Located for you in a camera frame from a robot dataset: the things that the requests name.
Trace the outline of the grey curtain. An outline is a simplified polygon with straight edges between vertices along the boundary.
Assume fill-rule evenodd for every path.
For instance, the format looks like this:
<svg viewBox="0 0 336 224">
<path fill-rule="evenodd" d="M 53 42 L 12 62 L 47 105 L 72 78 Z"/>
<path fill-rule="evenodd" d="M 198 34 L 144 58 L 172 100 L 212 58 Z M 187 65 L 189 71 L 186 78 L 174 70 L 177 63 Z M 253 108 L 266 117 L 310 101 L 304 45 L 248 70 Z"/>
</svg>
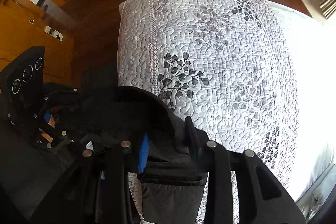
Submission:
<svg viewBox="0 0 336 224">
<path fill-rule="evenodd" d="M 329 19 L 336 11 L 336 0 L 324 0 L 319 4 L 321 12 L 326 19 Z"/>
</svg>

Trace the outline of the grey fitted bed sheet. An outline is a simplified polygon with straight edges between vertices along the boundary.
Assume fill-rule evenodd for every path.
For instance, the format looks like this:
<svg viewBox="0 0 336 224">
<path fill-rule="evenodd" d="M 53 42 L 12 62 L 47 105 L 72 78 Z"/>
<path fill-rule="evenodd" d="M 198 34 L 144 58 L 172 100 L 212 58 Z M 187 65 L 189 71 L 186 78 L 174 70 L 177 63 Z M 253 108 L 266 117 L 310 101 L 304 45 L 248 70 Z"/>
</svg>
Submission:
<svg viewBox="0 0 336 224">
<path fill-rule="evenodd" d="M 298 134 L 288 192 L 298 200 L 335 163 L 335 36 L 331 25 L 275 2 L 294 66 Z"/>
</svg>

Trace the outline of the black quilted pants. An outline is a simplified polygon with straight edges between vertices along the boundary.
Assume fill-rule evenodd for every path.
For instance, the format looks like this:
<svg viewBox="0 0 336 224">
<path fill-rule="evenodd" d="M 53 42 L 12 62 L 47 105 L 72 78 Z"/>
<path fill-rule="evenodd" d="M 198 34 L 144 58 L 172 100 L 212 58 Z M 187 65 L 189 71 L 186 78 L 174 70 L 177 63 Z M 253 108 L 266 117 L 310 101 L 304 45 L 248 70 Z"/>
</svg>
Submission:
<svg viewBox="0 0 336 224">
<path fill-rule="evenodd" d="M 128 140 L 149 139 L 143 172 L 128 173 L 139 220 L 151 223 L 195 223 L 207 173 L 195 168 L 187 144 L 185 119 L 145 90 L 122 86 L 84 94 L 78 110 L 80 129 L 93 153 Z"/>
</svg>

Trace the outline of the grey-blue folded duvet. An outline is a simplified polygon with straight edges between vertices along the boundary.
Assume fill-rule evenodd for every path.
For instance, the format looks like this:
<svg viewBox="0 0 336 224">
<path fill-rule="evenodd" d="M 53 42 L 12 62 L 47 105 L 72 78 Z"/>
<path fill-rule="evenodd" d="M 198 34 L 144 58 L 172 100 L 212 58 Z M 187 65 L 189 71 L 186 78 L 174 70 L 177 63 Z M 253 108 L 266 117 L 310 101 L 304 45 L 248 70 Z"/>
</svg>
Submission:
<svg viewBox="0 0 336 224">
<path fill-rule="evenodd" d="M 301 213 L 309 222 L 325 204 L 335 186 L 335 164 L 331 164 L 296 201 Z"/>
</svg>

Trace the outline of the grey quilted bedspread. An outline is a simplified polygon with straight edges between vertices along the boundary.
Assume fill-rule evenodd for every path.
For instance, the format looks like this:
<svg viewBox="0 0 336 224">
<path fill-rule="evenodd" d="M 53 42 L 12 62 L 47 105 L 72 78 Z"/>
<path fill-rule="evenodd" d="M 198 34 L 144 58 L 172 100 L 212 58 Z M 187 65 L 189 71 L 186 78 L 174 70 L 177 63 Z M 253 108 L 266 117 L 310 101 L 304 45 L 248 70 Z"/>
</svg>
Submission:
<svg viewBox="0 0 336 224">
<path fill-rule="evenodd" d="M 159 96 L 226 148 L 254 150 L 288 186 L 297 89 L 266 0 L 128 0 L 120 5 L 118 82 Z"/>
</svg>

